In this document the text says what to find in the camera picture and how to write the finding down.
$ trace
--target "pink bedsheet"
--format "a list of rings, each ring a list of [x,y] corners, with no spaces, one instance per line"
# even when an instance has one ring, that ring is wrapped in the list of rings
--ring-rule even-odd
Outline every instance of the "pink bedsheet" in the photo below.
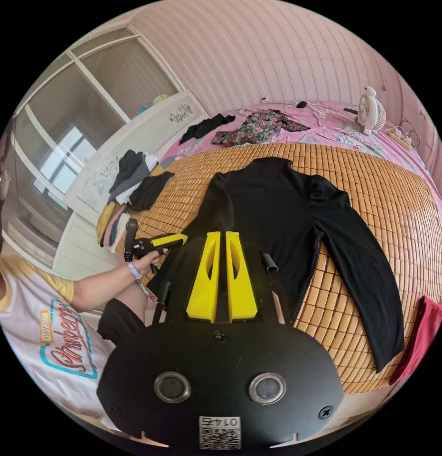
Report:
[[[197,153],[225,149],[226,146],[211,144],[211,140],[217,131],[235,130],[254,111],[279,109],[291,120],[310,127],[310,130],[291,133],[281,129],[266,143],[305,143],[344,147],[389,160],[414,172],[426,181],[435,199],[442,224],[441,197],[418,153],[415,150],[407,151],[384,132],[374,131],[371,136],[362,134],[359,126],[354,122],[355,115],[344,111],[344,108],[356,109],[357,107],[336,102],[316,101],[308,102],[305,108],[299,109],[289,104],[267,103],[252,106],[245,110],[223,113],[224,115],[234,115],[235,120],[216,128],[201,139],[192,138],[182,145],[179,145],[178,139],[162,157],[161,162],[168,157],[175,156],[176,160],[179,160]]]

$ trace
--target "black shorts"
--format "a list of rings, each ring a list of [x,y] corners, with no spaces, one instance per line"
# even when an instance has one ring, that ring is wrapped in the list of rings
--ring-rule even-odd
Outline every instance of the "black shorts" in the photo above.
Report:
[[[99,320],[97,332],[106,340],[119,345],[129,335],[145,328],[140,318],[121,301],[110,300]]]

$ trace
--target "label sticker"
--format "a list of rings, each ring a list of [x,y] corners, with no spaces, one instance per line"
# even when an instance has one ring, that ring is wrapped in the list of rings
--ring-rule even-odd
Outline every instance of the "label sticker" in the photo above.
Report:
[[[240,417],[199,417],[199,443],[202,450],[239,450]]]
[[[50,312],[46,309],[40,311],[40,343],[53,343]]]

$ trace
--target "window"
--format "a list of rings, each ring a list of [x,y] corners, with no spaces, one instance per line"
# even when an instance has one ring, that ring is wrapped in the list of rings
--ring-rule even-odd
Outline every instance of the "window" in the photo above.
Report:
[[[40,168],[40,172],[61,193],[65,194],[84,164],[95,152],[96,149],[73,126],[59,142],[57,148],[50,152],[49,157]],[[48,193],[48,189],[39,179],[35,179],[34,186],[42,194]]]
[[[17,110],[15,198],[6,201],[4,229],[49,267],[72,214],[65,194],[77,175],[145,103],[177,92],[139,38],[121,28],[73,47]]]

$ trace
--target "bed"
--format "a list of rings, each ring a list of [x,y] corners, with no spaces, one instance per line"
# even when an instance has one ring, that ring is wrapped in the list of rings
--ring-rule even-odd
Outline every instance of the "bed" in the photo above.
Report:
[[[373,131],[371,136],[362,134],[359,125],[355,123],[355,114],[346,112],[345,108],[357,109],[358,107],[336,102],[309,101],[305,108],[297,108],[296,105],[291,104],[263,103],[244,110],[229,111],[223,115],[234,115],[235,120],[233,122],[214,129],[201,139],[192,138],[181,145],[179,144],[180,138],[178,138],[163,155],[161,161],[163,162],[170,157],[180,160],[199,153],[225,149],[225,146],[211,143],[216,132],[231,131],[238,128],[246,117],[254,111],[277,109],[291,120],[304,124],[310,129],[294,133],[281,129],[266,143],[318,144],[342,147],[391,161],[420,176],[426,182],[434,198],[442,225],[442,199],[430,172],[417,151],[414,148],[411,151],[406,150],[383,131]]]
[[[273,143],[194,154],[172,162],[175,173],[149,211],[132,214],[139,237],[180,232],[198,212],[215,172],[246,166],[254,158],[278,156],[293,168],[320,174],[349,193],[352,206],[375,234],[390,261],[402,299],[405,341],[409,340],[418,299],[442,299],[442,223],[429,186],[414,172],[372,154],[320,144]],[[119,252],[124,253],[123,240]],[[146,286],[152,277],[142,279]],[[317,271],[296,327],[327,349],[346,393],[387,386],[401,359],[397,355],[376,374],[371,349],[355,303],[322,244]]]

